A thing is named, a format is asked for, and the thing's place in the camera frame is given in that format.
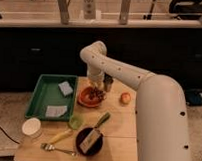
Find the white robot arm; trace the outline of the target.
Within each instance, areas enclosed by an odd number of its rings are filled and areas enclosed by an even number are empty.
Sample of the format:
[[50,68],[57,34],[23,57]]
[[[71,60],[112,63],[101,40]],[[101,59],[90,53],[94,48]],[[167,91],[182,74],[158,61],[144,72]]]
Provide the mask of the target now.
[[109,74],[136,91],[138,161],[192,161],[186,100],[173,78],[106,55],[102,41],[79,53],[92,83]]

